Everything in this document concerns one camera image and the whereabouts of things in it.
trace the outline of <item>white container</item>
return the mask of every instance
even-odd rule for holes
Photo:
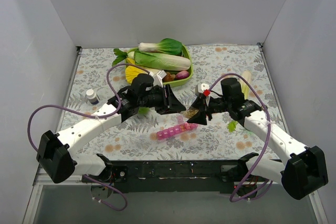
[[[99,98],[93,89],[88,89],[86,91],[86,97],[89,100],[89,102],[93,105],[99,103]]]

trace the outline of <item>small red object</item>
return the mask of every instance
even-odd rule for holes
[[[203,95],[205,95],[206,97],[208,96],[208,95],[210,95],[210,93],[211,93],[211,91],[209,91],[209,90],[205,90],[204,92],[203,92]]]

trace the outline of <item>black metal frame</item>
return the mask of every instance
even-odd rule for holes
[[[110,161],[114,187],[123,193],[171,192],[171,191],[218,191],[230,194],[235,182],[241,177],[230,177],[227,172],[237,166],[238,160],[208,161]],[[83,183],[90,183],[82,178]]]

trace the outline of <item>white cap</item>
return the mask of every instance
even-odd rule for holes
[[[89,99],[92,99],[92,98],[95,98],[96,96],[96,93],[93,89],[88,89],[86,91],[86,96],[89,98]]]

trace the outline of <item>purple onion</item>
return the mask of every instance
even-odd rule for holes
[[[190,75],[190,73],[188,71],[183,70],[183,71],[176,74],[175,80],[182,80],[182,79],[188,78],[189,75]]]

